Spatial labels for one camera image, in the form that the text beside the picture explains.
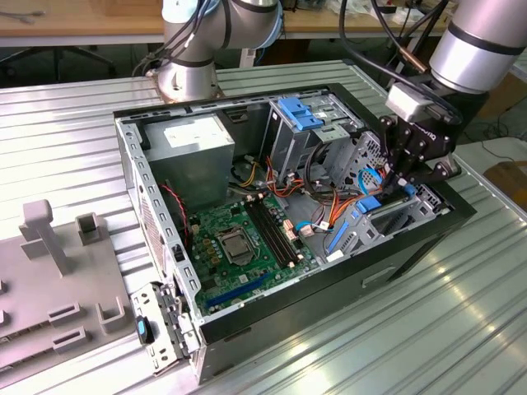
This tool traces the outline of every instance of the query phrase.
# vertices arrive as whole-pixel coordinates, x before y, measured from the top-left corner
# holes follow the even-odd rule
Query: metal table
[[[389,112],[385,93],[341,62],[218,77],[228,95],[341,82],[376,115]],[[108,221],[128,292],[155,280],[124,189],[111,112],[160,102],[145,78],[0,91],[0,237],[17,232],[28,199],[48,198],[55,224],[92,210]],[[477,149],[459,150],[468,167]],[[154,379],[130,335],[3,393],[525,393],[525,214],[473,170],[450,183],[478,214],[407,276],[202,388],[187,364]]]

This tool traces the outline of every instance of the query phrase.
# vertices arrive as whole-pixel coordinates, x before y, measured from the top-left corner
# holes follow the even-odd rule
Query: green motherboard
[[[196,302],[203,315],[319,267],[300,239],[286,237],[286,220],[273,195],[258,204],[232,203],[189,218],[194,235],[191,259],[202,285]],[[295,254],[294,262],[282,254],[287,250]]]

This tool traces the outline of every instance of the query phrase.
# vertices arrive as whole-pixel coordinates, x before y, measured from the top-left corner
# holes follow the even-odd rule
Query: cpu socket
[[[230,263],[245,266],[254,256],[254,249],[244,229],[237,226],[222,231],[218,236],[223,251]]]

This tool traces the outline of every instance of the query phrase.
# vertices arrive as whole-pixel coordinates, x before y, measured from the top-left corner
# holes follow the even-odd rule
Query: black cable
[[[177,32],[175,32],[174,35],[172,35],[172,37],[170,37],[161,47],[156,49],[154,52],[150,52],[147,56],[145,56],[142,59],[142,61],[133,69],[132,77],[135,77],[138,69],[141,66],[142,66],[142,74],[144,75],[145,70],[146,70],[146,68],[148,67],[149,64],[151,64],[152,62],[155,62],[155,61],[163,59],[165,57],[165,55],[166,55],[166,51],[167,50],[170,51],[170,53],[171,53],[172,51],[174,51],[174,49],[178,48],[182,43],[184,43],[188,39],[190,34],[186,35],[186,37],[184,39],[180,40],[176,45],[174,45],[173,47],[168,49],[168,46],[170,44],[172,44],[190,26],[190,24],[193,23],[193,22],[194,22],[194,27],[193,27],[193,31],[194,31],[195,26],[196,26],[196,22],[197,22],[197,18],[198,18],[198,14],[199,14],[199,11],[201,10],[202,4],[203,4],[203,0],[198,0],[198,4],[196,5],[196,9],[194,10],[193,14],[190,16],[189,20],[186,21],[185,24],[183,26],[181,26],[181,28]]]
[[[411,2],[409,7],[408,7],[408,12],[406,13],[406,18],[404,18],[403,27],[401,27],[401,31],[399,32],[399,35],[397,36],[398,40],[403,36],[404,28],[406,27],[406,24],[408,23],[408,19],[410,18],[410,14],[412,13],[412,5],[413,5],[413,2]]]
[[[388,35],[388,38],[392,40],[394,45],[399,49],[403,50],[403,46],[399,43],[397,38],[394,35],[394,32],[389,28],[388,23],[386,23],[385,17],[382,15],[382,12],[380,12],[379,4],[377,4],[377,0],[371,0],[371,7],[373,8],[373,11],[375,11],[375,14],[377,15],[377,19],[379,20],[380,25],[385,30],[386,34]]]
[[[319,142],[316,147],[313,149],[313,151],[310,153],[310,155],[307,157],[307,160],[305,161],[304,166],[304,188],[307,190],[307,192],[310,193],[310,195],[313,198],[316,198],[317,192],[313,188],[313,185],[311,185],[311,165],[315,161],[316,154],[319,150],[324,149],[324,146],[326,146],[327,143]]]
[[[393,70],[389,70],[388,68],[382,66],[381,64],[378,64],[377,62],[374,62],[373,60],[370,60],[362,55],[362,53],[356,51],[347,41],[346,38],[346,31],[345,31],[345,20],[346,20],[346,6],[347,6],[347,0],[342,0],[341,7],[340,7],[340,14],[338,16],[338,34],[340,36],[340,40],[343,43],[344,49],[346,49],[352,57],[357,60],[360,63],[363,63],[367,66],[373,67],[376,70],[382,71],[384,74],[392,77],[396,81],[401,82],[402,84],[409,86],[410,88],[414,89],[417,93],[420,93],[421,95],[426,96],[430,100],[432,100],[434,103],[445,109],[450,113],[450,115],[453,117],[446,122],[448,124],[460,124],[463,122],[463,115],[459,112],[458,109],[456,109],[453,105],[448,103],[445,99],[441,98],[440,96],[436,95],[434,92],[430,90],[427,86],[424,85],[416,85],[406,77],[398,74],[397,72]]]
[[[510,160],[511,162],[514,162],[514,159],[512,159],[510,156],[500,156],[500,155],[495,154],[494,152],[492,152],[492,151],[489,150],[488,148],[486,148],[486,147],[485,147],[485,142],[484,142],[483,140],[481,141],[481,147],[482,147],[486,152],[488,152],[489,154],[494,155],[496,158],[499,158],[499,159],[508,159],[508,160]]]
[[[439,21],[439,18],[443,11],[445,10],[446,6],[448,5],[448,0],[443,0],[439,3],[439,7],[436,11],[434,11],[434,14],[432,15],[430,22],[428,22],[427,27],[425,27],[425,30],[422,32],[421,37],[419,37],[419,40],[417,41],[417,44],[415,44],[415,47],[412,49],[412,53],[417,56],[419,51],[421,50],[421,47],[425,44],[425,41],[430,36],[431,30],[436,25],[437,21]]]
[[[426,13],[419,21],[415,22],[413,26],[410,27],[406,33],[404,33],[404,36],[401,39],[401,45],[406,46],[408,44],[408,39],[412,36],[412,34],[415,33],[415,31],[419,29],[422,25],[424,25],[428,20],[430,20],[436,14],[436,12],[438,12],[443,2],[437,3],[437,5],[433,7],[430,12]],[[399,53],[395,52],[395,55],[392,56],[392,58],[386,64],[391,64],[394,61],[394,59],[398,57],[398,55]]]
[[[205,4],[203,4],[203,12],[200,12],[198,14],[198,19],[196,20],[196,22],[194,23],[194,28],[192,29],[192,31],[186,35],[177,45],[174,46],[174,49],[179,47],[182,43],[186,43],[187,40],[190,38],[191,35],[196,35],[199,27],[201,26],[201,22],[203,21],[203,18],[205,17],[205,12],[207,12],[207,8],[209,6],[209,4],[211,3],[211,0],[206,0],[205,1]],[[181,54],[187,49],[186,46],[184,46],[176,55],[172,55],[172,56],[169,56],[166,58],[166,60],[168,60],[169,62],[173,62],[175,61],[179,56],[181,56]]]
[[[413,7],[413,1],[410,2],[410,4],[408,5],[408,12],[406,13],[406,18],[404,18],[404,23],[403,23],[403,27],[401,27],[401,30],[399,32],[399,35],[397,36],[397,40],[401,40],[401,37],[403,36],[403,32],[404,32],[404,28],[406,27],[407,23],[408,23],[408,19],[410,17],[410,14],[412,13],[412,7]],[[389,62],[386,63],[386,67],[389,67],[389,65],[394,61],[395,57],[397,57],[397,55],[399,54],[399,51],[397,49],[395,49],[395,51],[392,51],[392,52],[395,52],[394,56],[389,60]],[[408,60],[406,60],[405,58],[403,58],[402,56],[399,56],[399,61],[401,63],[403,63],[404,65],[408,65]]]

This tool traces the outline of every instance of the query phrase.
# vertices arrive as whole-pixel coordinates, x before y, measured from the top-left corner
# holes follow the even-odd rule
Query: robotic arm
[[[384,191],[457,173],[450,153],[488,92],[524,51],[525,16],[525,0],[463,0],[431,57],[431,72],[413,78],[454,106],[461,119],[452,119],[429,97],[400,82],[392,85],[386,104],[398,117],[380,120],[388,174]],[[432,172],[423,170],[420,164],[431,159],[439,159]]]
[[[168,56],[156,71],[168,101],[215,96],[216,51],[265,48],[282,32],[279,0],[164,0],[162,15],[165,42],[184,38],[168,46]]]

